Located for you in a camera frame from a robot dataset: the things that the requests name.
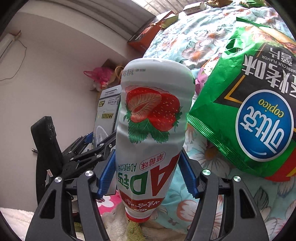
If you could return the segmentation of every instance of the red bottle cap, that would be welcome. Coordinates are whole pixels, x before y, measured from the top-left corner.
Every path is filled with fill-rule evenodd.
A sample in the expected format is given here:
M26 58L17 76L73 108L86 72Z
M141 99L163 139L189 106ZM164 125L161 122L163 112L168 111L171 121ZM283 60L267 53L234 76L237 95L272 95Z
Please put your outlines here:
M129 220L131 220L135 223L143 223L143 222L148 221L148 219L150 218L150 216L146 217L146 218L133 218L132 216L128 215L127 212L126 212L126 216L128 217Z

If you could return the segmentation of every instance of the floral bedsheet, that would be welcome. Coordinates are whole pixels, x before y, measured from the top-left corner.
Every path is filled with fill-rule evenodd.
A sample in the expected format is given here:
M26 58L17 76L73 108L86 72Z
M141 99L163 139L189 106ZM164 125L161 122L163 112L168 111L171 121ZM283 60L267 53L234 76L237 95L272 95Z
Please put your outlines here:
M205 11L180 17L161 30L144 57L165 58L186 65L196 77L200 67L226 45L234 29L236 17L278 29L293 38L287 26L273 8L243 8L235 3L223 8L207 7ZM186 131L184 148L191 159L220 177L239 175L248 186L264 219L272 240L287 222L296 207L295 177L288 182L275 183L239 171L214 148L207 148L207 140L191 125ZM197 208L198 199L188 193L180 169L177 167L169 192L152 219L176 231L187 233ZM218 237L223 209L219 196L211 239Z

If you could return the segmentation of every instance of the metal screw head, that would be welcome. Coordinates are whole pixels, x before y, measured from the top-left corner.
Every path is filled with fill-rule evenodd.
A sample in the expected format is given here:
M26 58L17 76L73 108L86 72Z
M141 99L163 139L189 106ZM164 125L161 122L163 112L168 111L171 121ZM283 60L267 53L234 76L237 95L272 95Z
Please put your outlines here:
M93 174L94 174L94 172L91 171L91 170L85 172L85 175L86 175L87 177L90 177L90 176L92 176Z
M54 181L55 181L56 183L60 183L60 182L62 181L62 178L61 178L61 177L56 177L56 178L54 179Z
M233 180L235 180L236 182L240 182L242 179L239 176L234 176Z
M202 173L203 173L203 175L208 176L211 174L211 171L208 169L204 169L204 170L202 170Z

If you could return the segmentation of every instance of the brown box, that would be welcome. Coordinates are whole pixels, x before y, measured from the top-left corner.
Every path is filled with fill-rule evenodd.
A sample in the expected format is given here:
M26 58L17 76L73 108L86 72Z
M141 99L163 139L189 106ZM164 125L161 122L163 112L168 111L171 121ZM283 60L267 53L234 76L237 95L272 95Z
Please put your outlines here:
M119 85L120 84L120 79L121 78L121 72L124 69L125 65L122 63L115 64L112 60L107 59L105 63L102 65L102 67L108 67L112 70L114 70L114 73L110 77L110 80L108 81L108 88Z
M161 29L161 22L172 13L174 12L167 11L151 18L135 33L134 36L131 37L128 44L144 54L158 31Z

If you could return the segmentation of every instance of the blue circular logo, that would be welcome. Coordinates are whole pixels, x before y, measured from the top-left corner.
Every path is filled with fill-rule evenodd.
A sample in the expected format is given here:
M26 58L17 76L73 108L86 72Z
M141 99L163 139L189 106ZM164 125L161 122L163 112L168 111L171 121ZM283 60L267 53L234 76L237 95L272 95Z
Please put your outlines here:
M294 128L292 110L278 93L250 94L237 113L235 131L244 153L255 161L270 161L288 147Z

